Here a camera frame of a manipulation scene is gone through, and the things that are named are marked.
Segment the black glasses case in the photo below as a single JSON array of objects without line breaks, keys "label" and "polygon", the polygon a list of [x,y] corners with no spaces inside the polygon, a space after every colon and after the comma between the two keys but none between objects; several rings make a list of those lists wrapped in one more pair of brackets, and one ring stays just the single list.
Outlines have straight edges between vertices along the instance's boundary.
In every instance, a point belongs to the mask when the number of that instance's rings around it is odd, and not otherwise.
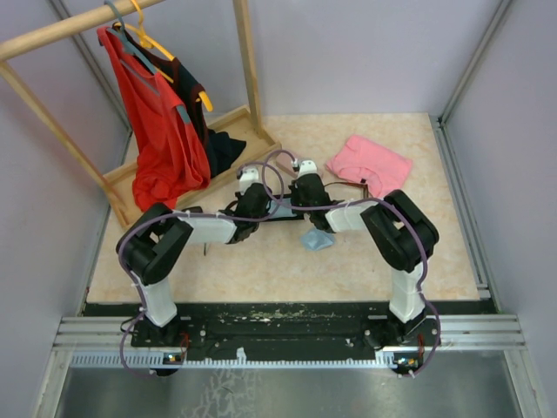
[{"label": "black glasses case", "polygon": [[295,220],[303,220],[304,214],[294,212],[292,209],[286,207],[286,205],[291,204],[291,197],[290,193],[287,193],[281,201],[284,203],[283,206],[278,205],[274,200],[270,199],[267,205],[267,211],[269,213],[273,212],[273,215],[266,220],[266,222],[278,222],[278,221],[295,221]]}]

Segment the light blue cleaning cloth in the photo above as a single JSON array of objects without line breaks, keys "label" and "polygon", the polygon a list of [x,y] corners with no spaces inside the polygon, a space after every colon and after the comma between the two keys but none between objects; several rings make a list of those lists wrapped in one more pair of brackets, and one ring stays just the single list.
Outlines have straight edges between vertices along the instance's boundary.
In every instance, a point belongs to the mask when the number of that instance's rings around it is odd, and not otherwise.
[{"label": "light blue cleaning cloth", "polygon": [[269,206],[269,214],[270,219],[290,219],[296,217],[292,209],[286,206],[276,205],[274,202]]}]

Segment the tortoiseshell brown sunglasses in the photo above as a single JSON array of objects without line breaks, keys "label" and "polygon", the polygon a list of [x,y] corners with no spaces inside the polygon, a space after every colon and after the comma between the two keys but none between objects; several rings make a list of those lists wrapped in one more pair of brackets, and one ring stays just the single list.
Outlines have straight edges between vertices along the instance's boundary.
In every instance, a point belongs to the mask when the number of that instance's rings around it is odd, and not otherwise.
[{"label": "tortoiseshell brown sunglasses", "polygon": [[362,198],[363,199],[367,199],[371,197],[371,194],[369,193],[368,187],[366,183],[352,183],[352,182],[347,182],[347,181],[333,181],[330,183],[325,184],[325,187],[331,186],[331,185],[342,185],[345,187],[352,187],[355,189],[358,189],[361,192]]}]

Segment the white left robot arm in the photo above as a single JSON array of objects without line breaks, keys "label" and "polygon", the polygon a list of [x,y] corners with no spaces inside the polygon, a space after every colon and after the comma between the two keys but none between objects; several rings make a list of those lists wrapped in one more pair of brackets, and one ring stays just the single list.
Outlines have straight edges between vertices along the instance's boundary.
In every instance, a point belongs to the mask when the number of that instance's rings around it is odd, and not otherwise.
[{"label": "white left robot arm", "polygon": [[234,208],[215,214],[151,206],[117,243],[121,267],[138,288],[141,313],[151,322],[151,337],[165,346],[175,343],[181,325],[171,296],[169,274],[188,245],[236,244],[257,231],[269,215],[270,198],[260,183],[237,192]]}]

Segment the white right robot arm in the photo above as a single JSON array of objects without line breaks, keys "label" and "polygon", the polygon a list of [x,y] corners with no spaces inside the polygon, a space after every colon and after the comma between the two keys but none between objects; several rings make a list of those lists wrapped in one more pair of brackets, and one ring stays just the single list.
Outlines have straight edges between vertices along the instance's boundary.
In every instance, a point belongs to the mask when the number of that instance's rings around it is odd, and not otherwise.
[{"label": "white right robot arm", "polygon": [[384,261],[392,268],[393,293],[389,310],[390,337],[401,345],[419,335],[426,299],[422,285],[428,260],[440,235],[432,221],[401,190],[383,199],[342,203],[330,198],[317,173],[303,174],[289,186],[291,203],[307,212],[317,229],[326,233],[368,232]]}]

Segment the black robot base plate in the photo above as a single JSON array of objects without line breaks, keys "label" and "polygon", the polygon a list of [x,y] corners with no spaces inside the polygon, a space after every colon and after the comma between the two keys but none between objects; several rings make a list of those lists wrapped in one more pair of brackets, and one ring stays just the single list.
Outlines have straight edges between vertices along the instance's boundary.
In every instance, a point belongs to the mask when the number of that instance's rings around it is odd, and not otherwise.
[{"label": "black robot base plate", "polygon": [[145,351],[160,376],[181,367],[347,367],[384,363],[413,374],[440,345],[437,317],[402,324],[386,303],[180,304],[163,327],[138,318],[136,305],[89,304],[87,319],[118,317],[128,367]]}]

